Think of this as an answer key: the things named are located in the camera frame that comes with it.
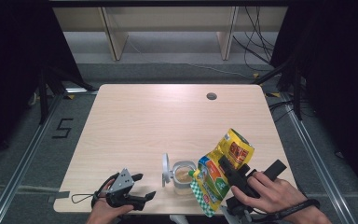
yellow snack bag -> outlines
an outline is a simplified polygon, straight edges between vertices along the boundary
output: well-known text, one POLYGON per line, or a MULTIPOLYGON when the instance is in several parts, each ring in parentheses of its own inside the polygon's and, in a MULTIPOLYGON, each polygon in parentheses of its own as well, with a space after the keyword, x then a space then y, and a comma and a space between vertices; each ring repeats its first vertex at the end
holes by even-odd
POLYGON ((255 149, 233 129, 229 129, 216 148, 199 160, 198 169, 191 173, 191 188, 205 215, 211 217, 226 197, 229 184, 219 160, 226 156, 234 169, 239 170, 252 158, 255 149))

black strap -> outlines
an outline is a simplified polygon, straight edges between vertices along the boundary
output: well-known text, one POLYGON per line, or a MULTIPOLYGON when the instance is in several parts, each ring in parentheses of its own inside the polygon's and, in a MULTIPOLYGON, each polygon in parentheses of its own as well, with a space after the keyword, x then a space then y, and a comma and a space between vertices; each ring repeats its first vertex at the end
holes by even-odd
POLYGON ((109 181, 111 179, 116 179, 118 177, 119 173, 115 174, 115 175, 111 175, 109 178, 107 178, 107 180, 105 180, 105 182, 103 182, 103 184, 101 185, 101 187, 94 192, 94 194, 92 195, 92 200, 91 200, 91 208, 94 207, 94 204, 98 201, 98 199, 100 199, 100 193, 103 190, 103 187, 105 187, 105 185, 107 183, 109 183, 109 181))
POLYGON ((276 220, 281 220, 284 217, 290 216, 295 212, 298 212, 299 210, 302 210, 306 207, 310 207, 310 206, 316 206, 317 208, 320 207, 320 203, 318 202, 318 200, 316 199, 308 199, 303 203, 299 203, 293 207, 290 208, 286 208, 283 209, 279 212, 273 213, 273 214, 268 214, 266 217, 262 217, 260 219, 253 219, 253 222, 266 222, 266 221, 276 221, 276 220))

human hand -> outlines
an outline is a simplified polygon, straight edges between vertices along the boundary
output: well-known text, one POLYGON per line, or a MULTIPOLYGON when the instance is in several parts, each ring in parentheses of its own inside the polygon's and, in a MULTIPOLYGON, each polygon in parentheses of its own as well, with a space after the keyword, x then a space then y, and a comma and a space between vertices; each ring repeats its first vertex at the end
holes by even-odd
MULTIPOLYGON (((110 185, 113 184, 115 180, 112 179, 104 187, 103 190, 107 190, 110 185)), ((100 199, 94 204, 89 218, 87 219, 87 224, 108 224, 112 223, 113 220, 121 215, 124 215, 130 212, 133 209, 132 205, 123 205, 121 207, 111 207, 107 202, 104 193, 100 194, 100 199)))
MULTIPOLYGON (((276 178, 271 181, 261 172, 255 172, 248 178, 248 184, 260 194, 260 198, 249 197, 233 186, 234 196, 243 204, 260 209, 266 213, 275 213, 303 203, 307 198, 286 180, 276 178)), ((283 220, 293 223, 330 223, 328 218, 315 206, 310 206, 285 217, 283 220)))

gray carpet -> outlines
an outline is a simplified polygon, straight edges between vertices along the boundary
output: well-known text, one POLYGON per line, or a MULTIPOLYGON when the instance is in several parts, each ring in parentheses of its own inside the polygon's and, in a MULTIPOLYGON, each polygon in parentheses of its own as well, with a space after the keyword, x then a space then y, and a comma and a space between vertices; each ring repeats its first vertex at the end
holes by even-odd
MULTIPOLYGON (((227 71, 227 74, 211 69, 199 68, 189 64, 79 64, 83 78, 89 84, 99 87, 105 83, 251 83, 253 73, 260 75, 266 72, 255 72, 243 64, 207 65, 214 69, 227 71)), ((269 69, 258 65, 259 69, 269 69)), ((264 92, 276 92, 275 77, 263 85, 264 92)), ((76 87, 65 83, 67 87, 76 87)), ((49 200, 58 191, 72 158, 76 144, 92 107, 95 95, 75 95, 75 98, 62 100, 54 113, 48 131, 45 134, 37 153, 34 156, 21 186, 14 197, 3 223, 83 223, 88 214, 59 214, 53 210, 49 200), (57 130, 62 119, 62 127, 70 128, 66 138, 65 131, 57 130)), ((276 104, 281 98, 268 97, 269 105, 276 104)), ((323 155, 332 177, 342 191, 351 211, 358 220, 358 179, 347 163, 335 156, 335 145, 318 118, 307 103, 302 103, 303 119, 312 140, 323 155)), ((28 147, 40 118, 39 106, 31 107, 19 121, 17 129, 8 139, 9 148, 0 151, 0 192, 9 181, 19 163, 22 154, 28 147)), ((310 197, 321 202, 324 211, 333 223, 341 223, 337 212, 330 202, 324 186, 321 184, 315 169, 298 138, 284 105, 272 114, 282 140, 283 148, 289 159, 298 186, 310 197)), ((171 223, 166 217, 150 217, 148 223, 171 223)), ((194 223, 213 223, 216 220, 195 219, 194 223)))

wooden table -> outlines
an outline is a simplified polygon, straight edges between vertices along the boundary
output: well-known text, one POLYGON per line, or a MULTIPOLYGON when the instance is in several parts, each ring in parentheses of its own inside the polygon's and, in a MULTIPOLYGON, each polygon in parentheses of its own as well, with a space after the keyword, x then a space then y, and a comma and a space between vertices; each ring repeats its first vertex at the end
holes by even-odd
MULTIPOLYGON (((255 147, 252 169, 265 170, 280 159, 288 167, 280 178, 296 185, 259 86, 113 84, 99 90, 60 191, 91 194, 128 168, 132 175, 144 174, 132 195, 157 192, 142 212, 133 213, 202 215, 194 195, 178 196, 173 182, 162 187, 162 155, 168 153, 171 167, 185 160, 197 164, 229 128, 255 147), (207 98, 210 92, 215 100, 207 98)), ((57 199, 54 209, 90 212, 90 199, 76 204, 57 199)))

